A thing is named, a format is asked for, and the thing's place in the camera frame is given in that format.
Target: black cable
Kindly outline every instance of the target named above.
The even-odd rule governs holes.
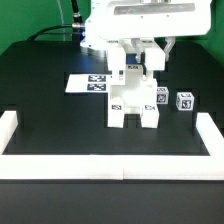
[[[64,28],[72,28],[72,25],[71,24],[65,24],[65,25],[59,25],[59,26],[51,26],[51,27],[45,28],[43,30],[40,30],[36,34],[29,37],[27,40],[28,41],[34,41],[39,35],[42,35],[43,33],[47,32],[47,31],[64,29]]]

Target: white cube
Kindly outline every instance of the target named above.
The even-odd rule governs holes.
[[[123,128],[124,101],[117,97],[108,102],[108,127]]]
[[[141,123],[143,128],[157,128],[159,122],[159,110],[155,104],[143,105]]]
[[[178,92],[176,105],[180,111],[192,111],[194,108],[194,96],[191,92]]]
[[[157,88],[157,104],[168,104],[169,90],[167,87]]]

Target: black and white cube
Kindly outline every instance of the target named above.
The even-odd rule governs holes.
[[[157,88],[157,104],[168,104],[169,90],[167,87]]]
[[[194,108],[194,96],[191,92],[178,92],[176,105],[180,111],[192,111]]]

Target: green wall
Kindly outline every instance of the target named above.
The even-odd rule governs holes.
[[[90,0],[78,0],[84,18],[90,13]],[[61,0],[65,23],[72,23],[70,0]],[[202,44],[217,60],[224,65],[224,1],[213,0],[212,29],[203,37],[188,38]],[[61,24],[57,0],[0,0],[0,53],[11,43],[26,40],[27,37],[45,27]],[[50,40],[44,36],[39,40]],[[62,36],[54,40],[63,40]]]

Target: black table surface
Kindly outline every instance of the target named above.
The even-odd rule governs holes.
[[[177,43],[166,71],[169,104],[158,129],[139,117],[107,128],[106,94],[65,94],[69,74],[109,74],[104,60],[70,42],[17,42],[0,56],[0,113],[16,110],[19,125],[5,154],[207,155],[195,129],[209,112],[224,130],[224,69],[202,47]],[[176,93],[195,96],[193,112],[178,112]],[[4,181],[1,223],[224,223],[223,182]]]

